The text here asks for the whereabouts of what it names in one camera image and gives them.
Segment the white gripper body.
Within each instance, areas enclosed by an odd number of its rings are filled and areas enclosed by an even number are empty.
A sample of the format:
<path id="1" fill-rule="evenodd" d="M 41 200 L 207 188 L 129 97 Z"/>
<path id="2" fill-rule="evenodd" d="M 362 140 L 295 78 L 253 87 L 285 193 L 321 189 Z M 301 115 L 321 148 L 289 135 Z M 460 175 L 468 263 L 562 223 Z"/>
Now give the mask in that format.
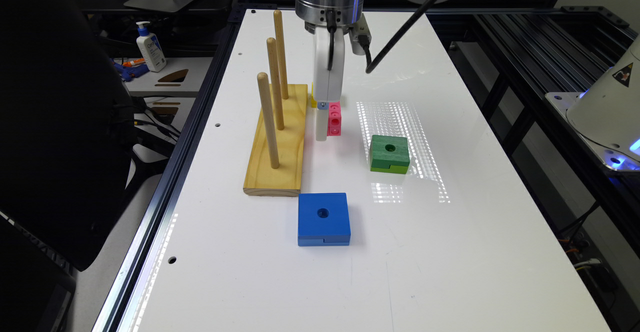
<path id="1" fill-rule="evenodd" d="M 314 34 L 314 99 L 318 102 L 339 102 L 342 94 L 345 40 L 341 29 L 334 33 L 332 68 L 328 69 L 330 32 L 322 26 Z"/>

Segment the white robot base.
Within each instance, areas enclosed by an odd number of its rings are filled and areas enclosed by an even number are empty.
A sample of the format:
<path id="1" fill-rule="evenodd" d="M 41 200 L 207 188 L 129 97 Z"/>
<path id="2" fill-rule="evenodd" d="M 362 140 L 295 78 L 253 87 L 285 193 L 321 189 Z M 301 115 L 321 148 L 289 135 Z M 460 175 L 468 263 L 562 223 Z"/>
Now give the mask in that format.
<path id="1" fill-rule="evenodd" d="M 545 98 L 608 169 L 639 170 L 639 42 L 584 92 Z"/>

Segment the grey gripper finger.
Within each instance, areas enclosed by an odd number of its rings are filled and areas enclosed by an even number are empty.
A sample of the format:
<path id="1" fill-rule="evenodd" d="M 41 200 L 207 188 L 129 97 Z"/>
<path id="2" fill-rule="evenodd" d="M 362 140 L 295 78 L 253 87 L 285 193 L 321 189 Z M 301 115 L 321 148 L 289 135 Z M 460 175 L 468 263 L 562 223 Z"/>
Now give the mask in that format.
<path id="1" fill-rule="evenodd" d="M 318 102 L 316 109 L 315 136 L 317 141 L 325 141 L 327 139 L 329 119 L 329 103 Z"/>

